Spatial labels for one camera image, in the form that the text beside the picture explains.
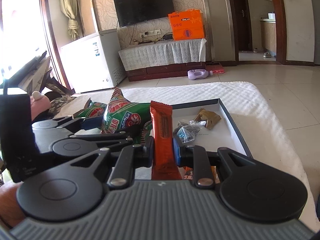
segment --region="tiled floor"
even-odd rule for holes
[[[253,51],[239,51],[239,60],[276,60],[275,57],[263,57],[263,54],[263,52],[254,53]]]
[[[268,100],[286,129],[307,173],[311,191],[320,193],[320,66],[240,65],[202,80],[187,77],[128,82],[119,87],[163,87],[209,82],[247,81]]]

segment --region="orange box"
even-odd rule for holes
[[[174,40],[202,39],[204,26],[200,10],[190,9],[184,12],[168,14]]]

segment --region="black tv screen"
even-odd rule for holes
[[[174,12],[172,0],[114,0],[119,26],[167,17]]]

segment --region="green snack bag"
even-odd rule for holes
[[[114,133],[117,130],[140,124],[141,127],[151,120],[150,103],[133,103],[124,98],[121,89],[115,88],[108,109],[102,120],[102,133]]]
[[[102,116],[107,109],[106,104],[104,103],[99,103],[99,102],[92,102],[91,99],[89,98],[88,101],[84,105],[84,109],[81,109],[80,111],[76,112],[73,114],[73,118],[78,118],[78,117],[98,117]]]
[[[153,128],[152,121],[150,120],[150,121],[146,122],[142,128],[140,135],[137,136],[136,138],[134,138],[133,143],[145,145],[146,139],[148,136],[150,136],[150,132],[151,132],[152,128]]]

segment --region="bed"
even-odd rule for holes
[[[58,116],[82,109],[89,97],[108,103],[113,90],[79,96],[64,106]],[[248,82],[216,82],[187,86],[134,88],[123,90],[133,102],[180,104],[220,98],[231,114],[254,159],[285,171],[300,179],[308,190],[308,201],[300,220],[314,231],[320,230],[315,204],[302,163],[275,113],[258,89]]]

